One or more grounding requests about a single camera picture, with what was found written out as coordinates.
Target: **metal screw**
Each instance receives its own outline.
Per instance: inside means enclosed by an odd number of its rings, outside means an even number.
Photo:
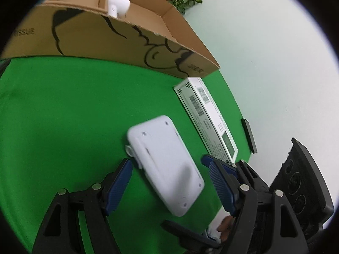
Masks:
[[[100,183],[94,183],[93,185],[92,185],[92,189],[93,190],[99,190],[101,188],[101,184]]]
[[[281,190],[276,190],[276,195],[277,195],[278,197],[282,197],[282,196],[284,195],[284,192],[281,191]]]
[[[61,188],[59,191],[58,191],[58,195],[62,196],[66,193],[66,189],[65,188]]]
[[[240,189],[242,191],[248,191],[250,189],[250,187],[247,184],[242,184],[242,185],[240,185]]]

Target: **barcode label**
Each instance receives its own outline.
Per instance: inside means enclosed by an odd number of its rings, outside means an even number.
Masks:
[[[204,100],[205,104],[207,104],[210,99],[208,98],[207,94],[205,93],[204,89],[202,87],[197,88],[202,100]]]
[[[198,102],[196,101],[194,95],[191,95],[191,96],[189,97],[189,100],[191,100],[191,102],[192,102],[194,108],[197,110],[198,115],[199,115],[199,116],[202,116],[202,115],[204,114],[204,112],[202,111],[200,105],[199,105]]]

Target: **person's finger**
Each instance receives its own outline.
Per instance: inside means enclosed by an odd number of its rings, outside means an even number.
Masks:
[[[221,232],[220,240],[221,240],[222,243],[227,240],[230,232],[231,232],[230,229],[227,229],[227,230]]]
[[[217,231],[218,232],[222,232],[224,230],[227,230],[229,228],[229,226],[232,224],[233,221],[233,217],[232,216],[227,216],[225,217],[221,224],[218,226]]]

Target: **blue gripper pad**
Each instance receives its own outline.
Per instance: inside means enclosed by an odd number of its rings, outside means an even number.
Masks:
[[[211,155],[204,155],[201,158],[201,163],[206,166],[207,168],[210,167],[211,162],[216,159],[215,157],[211,156]],[[222,160],[219,160],[220,164],[222,165],[222,167],[225,169],[225,171],[228,174],[232,174],[234,175],[237,179],[238,179],[238,173],[236,168],[234,168],[233,166],[228,165],[227,163],[223,162]]]
[[[235,215],[236,208],[232,191],[213,161],[210,163],[210,178],[225,211],[229,212],[232,216]]]
[[[122,195],[125,192],[127,184],[132,176],[133,165],[130,160],[128,160],[118,176],[116,177],[110,191],[107,196],[107,205],[105,207],[105,213],[109,215],[118,208],[119,202],[122,198]]]

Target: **white device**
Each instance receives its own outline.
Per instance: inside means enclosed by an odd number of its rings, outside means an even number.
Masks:
[[[110,5],[116,6],[117,14],[121,18],[122,16],[125,16],[127,11],[129,10],[131,1],[130,0],[108,0],[108,8],[110,8]]]
[[[224,162],[235,163],[237,145],[204,81],[200,77],[188,77],[174,90],[209,154]]]
[[[131,127],[126,146],[168,210],[181,217],[192,206],[204,180],[172,120],[165,115]]]
[[[108,15],[113,18],[118,18],[118,9],[116,5],[113,4],[108,5]]]

